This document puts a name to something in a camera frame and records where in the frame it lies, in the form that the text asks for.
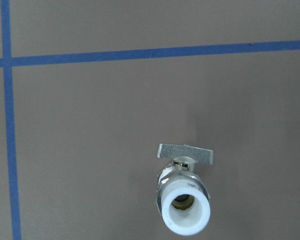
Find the white PPR ball valve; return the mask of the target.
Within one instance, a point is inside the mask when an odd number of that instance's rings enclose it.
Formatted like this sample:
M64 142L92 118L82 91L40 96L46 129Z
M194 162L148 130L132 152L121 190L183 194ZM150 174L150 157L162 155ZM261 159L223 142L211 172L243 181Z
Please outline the white PPR ball valve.
M210 195L195 173L196 164L213 164L213 151L161 143L157 157L170 162L157 175L156 206L165 225L181 236L201 232L211 216Z

